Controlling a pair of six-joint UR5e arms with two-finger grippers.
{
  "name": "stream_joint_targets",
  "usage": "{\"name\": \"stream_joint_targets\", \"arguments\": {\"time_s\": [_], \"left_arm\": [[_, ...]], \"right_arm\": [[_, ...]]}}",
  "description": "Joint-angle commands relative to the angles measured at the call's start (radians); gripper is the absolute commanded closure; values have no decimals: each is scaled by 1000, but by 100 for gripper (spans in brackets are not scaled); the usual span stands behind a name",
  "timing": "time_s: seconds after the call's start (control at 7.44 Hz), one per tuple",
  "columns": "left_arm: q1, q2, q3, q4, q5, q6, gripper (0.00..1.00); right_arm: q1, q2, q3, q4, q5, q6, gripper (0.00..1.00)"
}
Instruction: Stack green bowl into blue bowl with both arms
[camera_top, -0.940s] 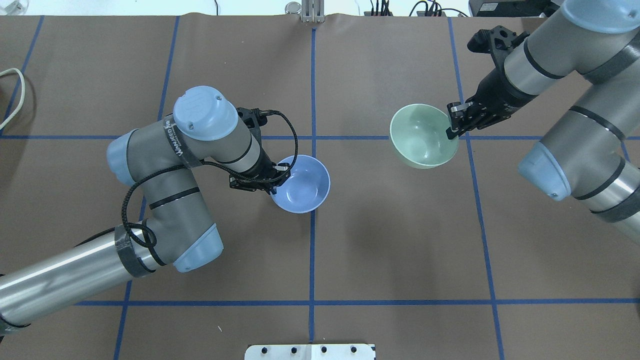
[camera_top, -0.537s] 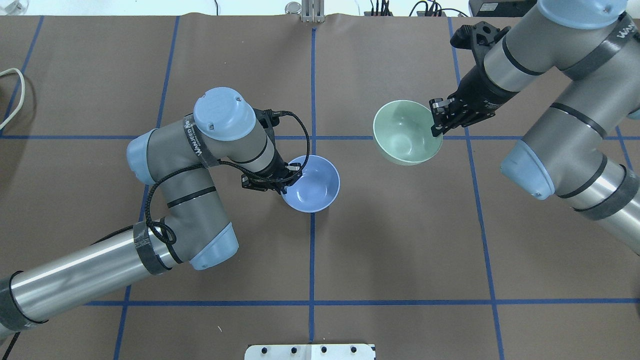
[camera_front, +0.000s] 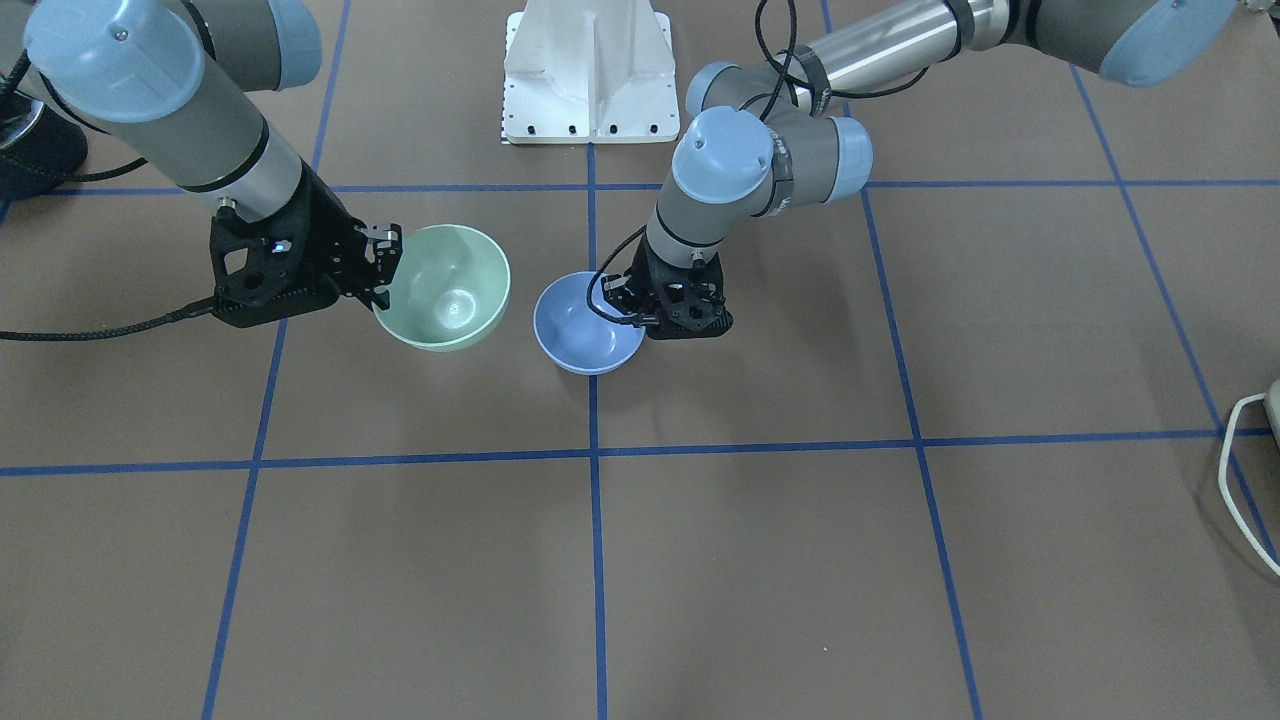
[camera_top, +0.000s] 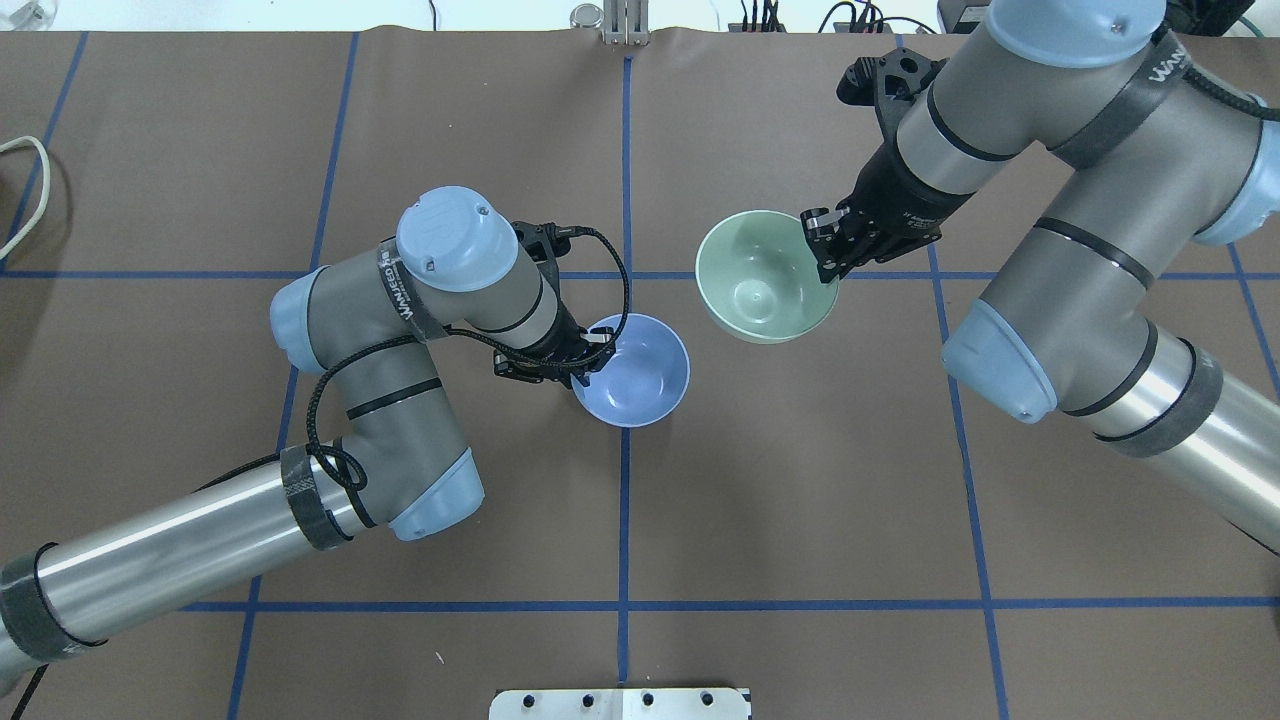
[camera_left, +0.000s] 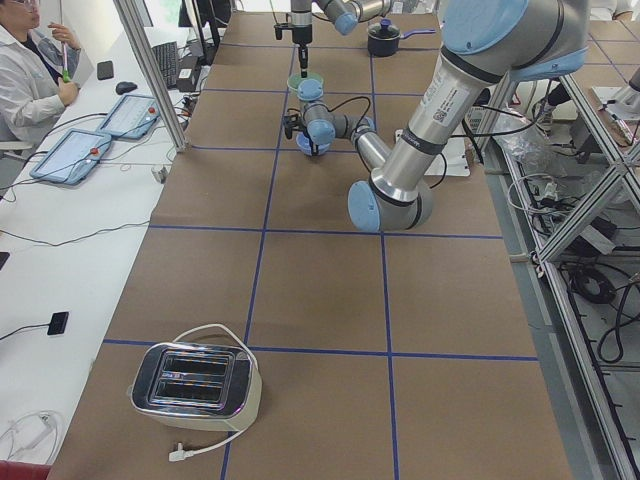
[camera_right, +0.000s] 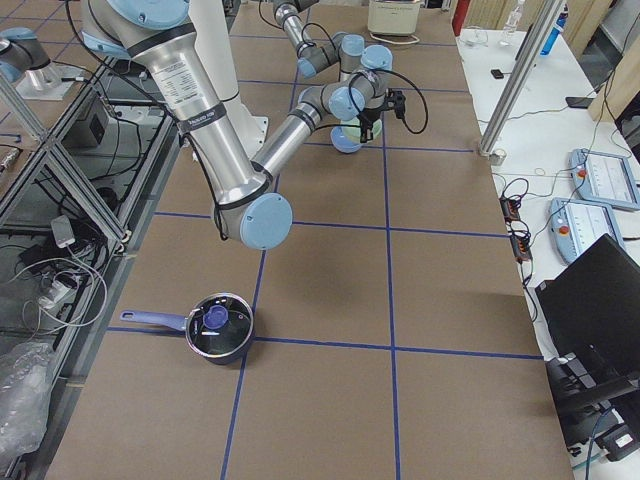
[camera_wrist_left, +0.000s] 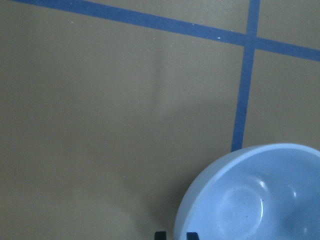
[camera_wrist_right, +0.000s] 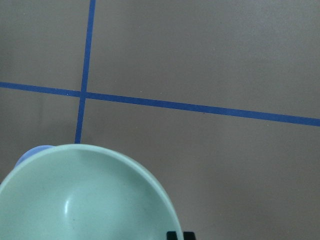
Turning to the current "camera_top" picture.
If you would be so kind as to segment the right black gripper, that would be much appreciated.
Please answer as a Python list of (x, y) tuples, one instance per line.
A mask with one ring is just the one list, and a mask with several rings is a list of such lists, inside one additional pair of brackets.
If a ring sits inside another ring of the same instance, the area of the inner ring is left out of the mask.
[(868, 263), (888, 263), (941, 237), (941, 224), (969, 193), (947, 193), (916, 178), (893, 141), (883, 142), (833, 209), (800, 213), (822, 284)]

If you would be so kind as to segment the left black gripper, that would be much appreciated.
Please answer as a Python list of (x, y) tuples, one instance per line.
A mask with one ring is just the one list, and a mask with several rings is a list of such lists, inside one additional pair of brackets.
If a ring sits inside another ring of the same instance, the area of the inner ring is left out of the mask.
[(612, 325), (585, 328), (556, 295), (540, 295), (520, 323), (492, 332), (492, 340), (515, 350), (513, 357), (497, 350), (494, 373), (526, 383), (553, 380), (571, 386), (573, 379), (590, 382), (612, 359), (620, 332)]

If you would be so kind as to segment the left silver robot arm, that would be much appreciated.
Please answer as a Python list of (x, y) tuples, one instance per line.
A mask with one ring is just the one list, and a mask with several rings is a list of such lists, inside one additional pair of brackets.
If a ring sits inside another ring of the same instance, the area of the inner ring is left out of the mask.
[(589, 225), (503, 218), (479, 192), (429, 190), (374, 249), (320, 266), (270, 305), (276, 345), (316, 380), (301, 442), (229, 470), (160, 509), (3, 566), (3, 691), (52, 664), (228, 585), (369, 528), (435, 534), (484, 497), (471, 443), (429, 352), (466, 338), (506, 379), (588, 384), (625, 322), (585, 327), (557, 261)]

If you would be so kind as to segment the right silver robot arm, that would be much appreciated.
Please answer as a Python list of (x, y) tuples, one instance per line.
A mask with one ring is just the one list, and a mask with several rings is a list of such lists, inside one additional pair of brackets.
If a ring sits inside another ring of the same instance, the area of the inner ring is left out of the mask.
[(1189, 242), (1277, 211), (1277, 110), (1198, 69), (1165, 9), (992, 1), (947, 60), (860, 58), (837, 95), (876, 109), (882, 145), (800, 223), (831, 283), (933, 243), (1043, 145), (1071, 176), (951, 331), (945, 370), (1019, 421), (1079, 418), (1276, 551), (1277, 405), (1138, 305)]

